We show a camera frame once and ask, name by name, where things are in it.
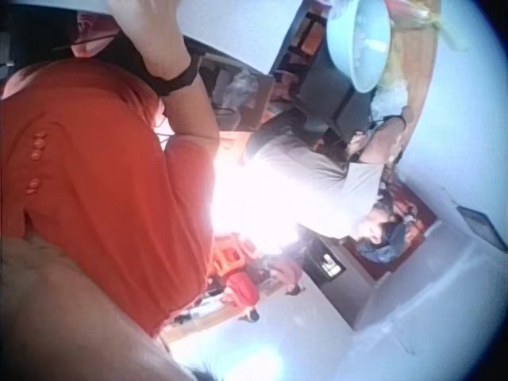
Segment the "orange stool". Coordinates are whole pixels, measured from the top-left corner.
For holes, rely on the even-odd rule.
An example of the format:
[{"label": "orange stool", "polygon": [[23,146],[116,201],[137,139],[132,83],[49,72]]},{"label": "orange stool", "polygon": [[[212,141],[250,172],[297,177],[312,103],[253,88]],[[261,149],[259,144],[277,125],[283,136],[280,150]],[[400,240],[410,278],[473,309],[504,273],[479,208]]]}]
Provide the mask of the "orange stool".
[{"label": "orange stool", "polygon": [[222,277],[259,257],[254,244],[250,241],[243,242],[236,234],[215,237],[212,247],[212,272]]}]

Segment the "black wristwatch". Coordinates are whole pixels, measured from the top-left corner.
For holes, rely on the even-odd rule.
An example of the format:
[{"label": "black wristwatch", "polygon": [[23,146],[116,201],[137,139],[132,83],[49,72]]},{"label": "black wristwatch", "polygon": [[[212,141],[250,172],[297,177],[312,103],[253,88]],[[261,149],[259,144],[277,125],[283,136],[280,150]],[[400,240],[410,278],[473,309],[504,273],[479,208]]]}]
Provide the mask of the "black wristwatch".
[{"label": "black wristwatch", "polygon": [[182,74],[170,79],[169,81],[159,77],[151,77],[150,85],[152,86],[152,89],[159,96],[167,97],[173,91],[190,86],[198,76],[199,56],[191,55],[190,61],[189,66]]}]

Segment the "hand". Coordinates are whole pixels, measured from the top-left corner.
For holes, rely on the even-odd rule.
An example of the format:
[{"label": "hand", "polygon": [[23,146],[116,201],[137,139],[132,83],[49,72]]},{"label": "hand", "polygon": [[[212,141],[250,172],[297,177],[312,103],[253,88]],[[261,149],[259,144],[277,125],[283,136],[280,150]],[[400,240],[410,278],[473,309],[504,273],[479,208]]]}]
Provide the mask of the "hand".
[{"label": "hand", "polygon": [[191,63],[176,21],[179,0],[108,0],[111,15],[154,76],[172,79]]}]

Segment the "person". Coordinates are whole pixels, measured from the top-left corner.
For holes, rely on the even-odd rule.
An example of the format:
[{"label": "person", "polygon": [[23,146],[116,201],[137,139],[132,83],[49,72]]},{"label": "person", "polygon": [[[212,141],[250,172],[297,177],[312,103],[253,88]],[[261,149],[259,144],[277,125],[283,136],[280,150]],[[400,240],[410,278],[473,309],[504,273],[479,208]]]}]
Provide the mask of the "person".
[{"label": "person", "polygon": [[301,111],[275,116],[251,135],[246,147],[253,181],[269,184],[256,197],[264,200],[270,214],[284,213],[323,236],[379,243],[384,224],[393,219],[393,199],[379,193],[381,176],[411,114],[406,107],[378,127],[366,144],[358,144],[356,150],[362,152],[357,163],[331,160],[293,133],[305,124]]},{"label": "person", "polygon": [[289,256],[266,256],[265,266],[270,276],[276,278],[286,286],[286,295],[297,296],[305,290],[298,284],[303,270],[295,260]]},{"label": "person", "polygon": [[377,264],[388,264],[399,258],[406,248],[407,232],[416,221],[417,211],[416,206],[411,206],[403,217],[396,214],[392,222],[384,225],[383,236],[378,244],[369,240],[357,242],[358,253]]},{"label": "person", "polygon": [[224,298],[222,301],[242,309],[241,321],[256,323],[260,314],[256,304],[260,300],[260,292],[246,272],[235,271],[225,277]]},{"label": "person", "polygon": [[219,139],[177,3],[108,1],[160,94],[89,58],[6,84],[2,361],[20,379],[190,379],[153,338],[206,289]]}]

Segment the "dark hair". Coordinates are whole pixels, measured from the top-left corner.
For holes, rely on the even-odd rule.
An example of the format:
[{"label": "dark hair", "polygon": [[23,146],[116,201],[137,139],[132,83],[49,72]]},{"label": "dark hair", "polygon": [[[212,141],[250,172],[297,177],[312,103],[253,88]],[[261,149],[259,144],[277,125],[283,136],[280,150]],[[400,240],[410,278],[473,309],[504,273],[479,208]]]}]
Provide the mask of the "dark hair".
[{"label": "dark hair", "polygon": [[197,381],[220,381],[211,371],[208,369],[190,369],[190,373],[196,378]]},{"label": "dark hair", "polygon": [[258,314],[257,310],[254,308],[251,310],[251,312],[248,313],[248,317],[251,319],[252,322],[257,322],[260,319],[260,315]]},{"label": "dark hair", "polygon": [[382,225],[383,235],[380,244],[370,240],[362,240],[356,248],[358,253],[378,264],[387,264],[402,254],[406,243],[406,225],[400,216],[399,221],[387,222]]},{"label": "dark hair", "polygon": [[374,204],[374,209],[380,209],[388,214],[394,213],[394,198],[386,189],[380,189],[378,193],[380,199]]},{"label": "dark hair", "polygon": [[300,294],[301,292],[302,292],[302,288],[300,287],[300,285],[297,284],[296,286],[294,286],[293,290],[286,292],[286,295],[296,296],[296,295]]}]

